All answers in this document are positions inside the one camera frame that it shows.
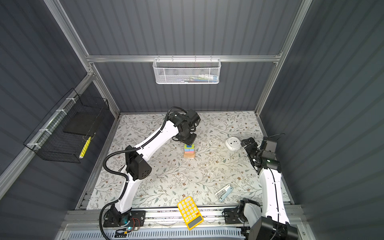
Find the green block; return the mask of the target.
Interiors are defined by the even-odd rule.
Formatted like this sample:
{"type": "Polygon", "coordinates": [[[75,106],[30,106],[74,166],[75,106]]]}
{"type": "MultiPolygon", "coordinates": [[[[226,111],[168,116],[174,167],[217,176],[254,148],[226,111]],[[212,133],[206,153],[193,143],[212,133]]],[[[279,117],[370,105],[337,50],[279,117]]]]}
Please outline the green block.
{"type": "Polygon", "coordinates": [[[185,152],[194,152],[195,146],[194,145],[184,145],[185,152]]]}

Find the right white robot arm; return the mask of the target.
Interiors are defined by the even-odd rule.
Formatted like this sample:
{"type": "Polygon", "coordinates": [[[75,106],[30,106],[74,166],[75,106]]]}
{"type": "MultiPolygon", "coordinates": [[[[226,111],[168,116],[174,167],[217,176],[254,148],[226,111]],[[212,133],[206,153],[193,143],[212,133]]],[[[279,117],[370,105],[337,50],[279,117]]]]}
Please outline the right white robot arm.
{"type": "Polygon", "coordinates": [[[263,137],[261,145],[254,138],[241,140],[262,186],[262,203],[241,200],[238,214],[250,226],[247,240],[297,240],[297,228],[290,224],[281,189],[282,169],[276,159],[277,141],[263,137]]]}

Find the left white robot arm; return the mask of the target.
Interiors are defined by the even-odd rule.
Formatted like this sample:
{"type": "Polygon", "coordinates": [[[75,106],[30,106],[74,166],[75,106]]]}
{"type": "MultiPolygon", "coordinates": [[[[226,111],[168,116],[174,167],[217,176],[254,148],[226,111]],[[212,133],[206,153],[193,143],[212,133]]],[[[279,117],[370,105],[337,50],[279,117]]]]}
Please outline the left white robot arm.
{"type": "Polygon", "coordinates": [[[130,221],[133,198],[141,181],[148,177],[152,171],[152,167],[148,163],[152,155],[173,138],[177,142],[192,145],[197,137],[195,131],[200,121],[200,116],[196,111],[185,111],[179,107],[172,107],[166,113],[159,129],[148,138],[134,147],[127,146],[125,150],[109,155],[113,157],[125,154],[126,166],[121,172],[109,170],[107,161],[103,162],[103,168],[107,172],[125,178],[120,196],[109,210],[109,213],[120,225],[126,225],[130,221]]]}

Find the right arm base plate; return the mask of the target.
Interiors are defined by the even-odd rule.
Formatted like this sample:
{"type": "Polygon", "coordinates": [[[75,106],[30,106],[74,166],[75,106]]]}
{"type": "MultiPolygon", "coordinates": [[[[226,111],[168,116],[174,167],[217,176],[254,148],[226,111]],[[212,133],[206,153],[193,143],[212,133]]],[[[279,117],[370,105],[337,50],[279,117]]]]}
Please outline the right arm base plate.
{"type": "Polygon", "coordinates": [[[225,208],[222,211],[222,216],[225,219],[226,225],[243,224],[244,223],[244,221],[240,218],[238,211],[239,211],[239,207],[225,208]]]}

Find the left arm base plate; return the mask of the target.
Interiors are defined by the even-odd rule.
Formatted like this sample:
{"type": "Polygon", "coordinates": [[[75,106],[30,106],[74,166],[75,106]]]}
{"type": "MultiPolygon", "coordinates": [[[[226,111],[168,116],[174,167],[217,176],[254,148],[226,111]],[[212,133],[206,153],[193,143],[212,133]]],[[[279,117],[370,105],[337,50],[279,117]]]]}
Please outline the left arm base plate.
{"type": "Polygon", "coordinates": [[[142,227],[146,219],[146,211],[130,211],[129,213],[113,213],[108,210],[102,218],[104,228],[142,227]]]}

